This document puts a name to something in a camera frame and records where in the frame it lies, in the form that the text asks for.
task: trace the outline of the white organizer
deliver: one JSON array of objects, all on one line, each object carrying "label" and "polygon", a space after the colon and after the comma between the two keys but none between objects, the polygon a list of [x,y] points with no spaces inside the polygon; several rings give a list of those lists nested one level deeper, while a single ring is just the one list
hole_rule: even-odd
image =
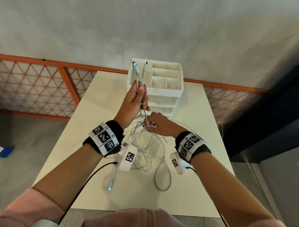
[{"label": "white organizer", "polygon": [[164,116],[171,118],[184,89],[181,64],[133,58],[130,62],[127,90],[130,89],[132,83],[136,80],[133,61],[137,63],[141,75],[144,64],[148,62],[147,71],[143,75],[143,83],[147,87],[148,105],[151,111],[160,112]]}]

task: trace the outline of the pink sleeve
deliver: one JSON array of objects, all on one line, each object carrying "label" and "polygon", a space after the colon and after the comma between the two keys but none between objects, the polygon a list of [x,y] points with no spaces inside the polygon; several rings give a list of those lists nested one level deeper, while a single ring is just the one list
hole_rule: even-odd
[{"label": "pink sleeve", "polygon": [[58,222],[63,211],[40,192],[30,188],[0,213],[0,226],[31,226],[40,219]]},{"label": "pink sleeve", "polygon": [[281,221],[276,219],[267,219],[255,222],[248,227],[286,227]]}]

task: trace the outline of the table top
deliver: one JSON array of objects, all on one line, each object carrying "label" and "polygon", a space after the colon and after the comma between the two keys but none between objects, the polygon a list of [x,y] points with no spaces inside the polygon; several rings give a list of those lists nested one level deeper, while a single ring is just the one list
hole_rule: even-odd
[{"label": "table top", "polygon": [[[97,72],[34,184],[74,153],[88,137],[88,132],[101,122],[114,118],[126,94],[126,81],[127,76],[123,74]],[[190,126],[206,141],[215,158],[233,173],[202,84],[184,82],[184,91],[172,119]],[[182,176],[177,174],[170,160],[170,154],[175,151],[175,140],[166,140],[168,143],[163,141],[165,158],[172,176],[168,191],[159,191],[154,183],[154,174],[164,152],[159,142],[149,150],[152,166],[148,172],[116,170],[109,191],[112,165],[106,166],[89,181],[72,208],[116,211],[145,207],[161,208],[171,215],[219,217],[198,176],[193,171]],[[112,160],[103,158],[96,169]],[[169,173],[165,166],[159,169],[157,176],[159,186],[167,187]]]}]

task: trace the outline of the black wire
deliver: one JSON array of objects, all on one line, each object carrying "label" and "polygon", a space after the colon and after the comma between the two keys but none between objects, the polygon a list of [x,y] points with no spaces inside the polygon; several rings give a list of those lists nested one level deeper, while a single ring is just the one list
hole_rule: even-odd
[{"label": "black wire", "polygon": [[68,210],[71,208],[71,206],[73,205],[73,203],[75,202],[75,200],[78,198],[79,194],[82,192],[83,188],[85,187],[85,185],[88,183],[88,181],[99,171],[101,170],[103,167],[110,165],[110,164],[117,164],[117,162],[109,162],[105,165],[103,165],[102,167],[100,167],[99,169],[97,169],[85,182],[85,184],[82,186],[82,188],[80,189],[80,191],[77,193],[77,195],[75,196],[75,198],[73,199],[73,201],[71,202],[71,204],[68,206],[68,208],[66,209],[66,211],[64,212],[64,214],[62,215],[62,217],[60,218],[58,225],[60,225],[60,223],[62,222],[62,219],[65,217],[66,213],[68,212]]},{"label": "black wire", "polygon": [[[186,167],[186,169],[191,169],[191,170],[193,170],[193,171],[196,173],[196,171],[195,171],[193,168],[191,168],[191,167]],[[223,218],[223,216],[222,216],[222,214],[220,213],[220,211],[218,210],[217,207],[216,207],[216,209],[217,209],[217,211],[218,211],[218,213],[219,213],[219,215],[220,215],[220,217],[221,217],[223,223],[225,224],[225,227],[228,227],[227,224],[226,224],[226,222],[225,222],[225,220],[224,220],[224,218]]]}]

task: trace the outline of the black wristband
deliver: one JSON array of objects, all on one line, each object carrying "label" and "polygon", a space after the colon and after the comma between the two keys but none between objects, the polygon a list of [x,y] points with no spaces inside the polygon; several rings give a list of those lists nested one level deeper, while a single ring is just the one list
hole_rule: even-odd
[{"label": "black wristband", "polygon": [[[106,125],[112,130],[112,132],[115,134],[116,139],[119,142],[119,145],[116,146],[114,149],[112,149],[108,154],[104,155],[104,157],[106,157],[107,155],[111,155],[111,154],[116,154],[120,151],[120,146],[121,146],[121,142],[123,141],[123,138],[125,137],[123,135],[123,129],[122,127],[119,125],[119,123],[117,123],[114,120],[111,121],[107,121]],[[95,142],[91,139],[91,137],[88,137],[84,142],[83,145],[88,143],[90,146],[93,147],[93,149],[95,149],[98,153],[102,154],[99,147],[95,144]]]},{"label": "black wristband", "polygon": [[212,153],[211,150],[207,147],[207,145],[206,145],[206,144],[203,144],[203,145],[199,146],[199,147],[194,151],[194,153],[191,155],[190,160],[188,161],[188,160],[187,160],[187,159],[186,159],[186,158],[179,152],[179,146],[180,146],[180,143],[182,142],[182,140],[183,140],[186,136],[188,136],[190,133],[192,133],[192,132],[189,132],[189,131],[183,131],[183,132],[181,132],[181,133],[177,136],[177,138],[176,138],[176,146],[175,146],[177,152],[179,153],[180,158],[183,159],[183,160],[185,160],[185,161],[188,162],[188,163],[190,163],[190,162],[191,162],[191,159],[192,159],[193,157],[195,157],[196,155],[198,155],[199,153],[202,153],[202,152],[208,152],[208,153],[210,153],[210,154]]}]

